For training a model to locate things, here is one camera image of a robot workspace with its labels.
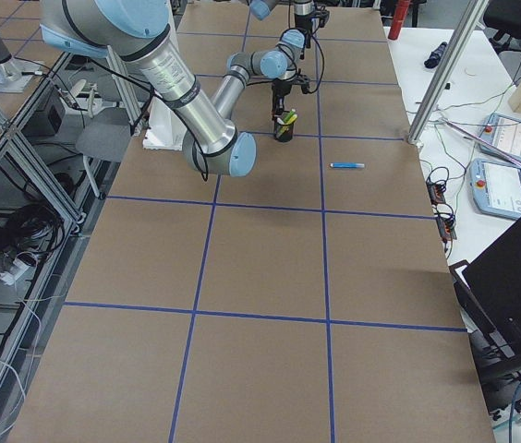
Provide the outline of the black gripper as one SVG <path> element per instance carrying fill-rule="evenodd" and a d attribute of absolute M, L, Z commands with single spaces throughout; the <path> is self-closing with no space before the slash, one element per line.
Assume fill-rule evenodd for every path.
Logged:
<path fill-rule="evenodd" d="M 312 33 L 312 15 L 294 15 L 294 21 L 295 21 L 295 28 L 300 30 L 303 37 L 303 45 L 302 49 L 300 50 L 300 60 L 305 60 L 306 58 L 306 50 L 309 49 L 309 34 Z"/>
<path fill-rule="evenodd" d="M 292 82 L 276 78 L 272 82 L 272 119 L 280 117 L 285 110 L 285 97 L 291 92 Z"/>

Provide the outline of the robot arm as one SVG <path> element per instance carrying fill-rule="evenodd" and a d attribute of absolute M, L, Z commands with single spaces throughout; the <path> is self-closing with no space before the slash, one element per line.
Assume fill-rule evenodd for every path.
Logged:
<path fill-rule="evenodd" d="M 315 1 L 242 1 L 248 8 L 253 36 L 279 37 L 289 29 L 299 30 L 303 37 L 301 59 L 311 48 L 311 37 L 319 27 Z"/>
<path fill-rule="evenodd" d="M 292 78 L 305 46 L 302 32 L 292 29 L 271 50 L 234 54 L 220 88 L 209 97 L 171 41 L 165 1 L 43 1 L 41 7 L 46 43 L 90 58 L 114 50 L 145 76 L 186 126 L 182 151 L 201 174 L 242 177 L 252 170 L 256 141 L 236 128 L 232 110 L 251 77 Z"/>

